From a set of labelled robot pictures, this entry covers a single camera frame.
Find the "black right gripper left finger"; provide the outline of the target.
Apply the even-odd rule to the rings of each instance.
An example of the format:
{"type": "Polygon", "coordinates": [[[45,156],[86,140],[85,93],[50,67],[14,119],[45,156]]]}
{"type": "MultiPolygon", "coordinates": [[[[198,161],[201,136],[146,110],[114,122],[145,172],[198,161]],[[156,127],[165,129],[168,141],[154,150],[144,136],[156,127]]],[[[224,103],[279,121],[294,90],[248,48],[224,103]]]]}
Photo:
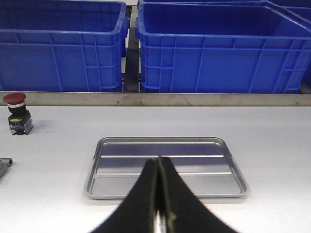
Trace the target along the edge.
{"type": "Polygon", "coordinates": [[[94,233],[153,233],[156,212],[158,159],[145,163],[136,183],[119,207],[94,233]]]}

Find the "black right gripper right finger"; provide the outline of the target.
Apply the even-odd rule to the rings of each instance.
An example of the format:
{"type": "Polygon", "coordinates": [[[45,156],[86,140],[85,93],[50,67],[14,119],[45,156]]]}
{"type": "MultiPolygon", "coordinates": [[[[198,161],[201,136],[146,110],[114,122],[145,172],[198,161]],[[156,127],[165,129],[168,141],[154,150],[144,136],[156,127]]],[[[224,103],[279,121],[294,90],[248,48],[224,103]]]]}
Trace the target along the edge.
{"type": "Polygon", "coordinates": [[[168,157],[158,157],[168,233],[235,233],[192,193],[168,157]]]}

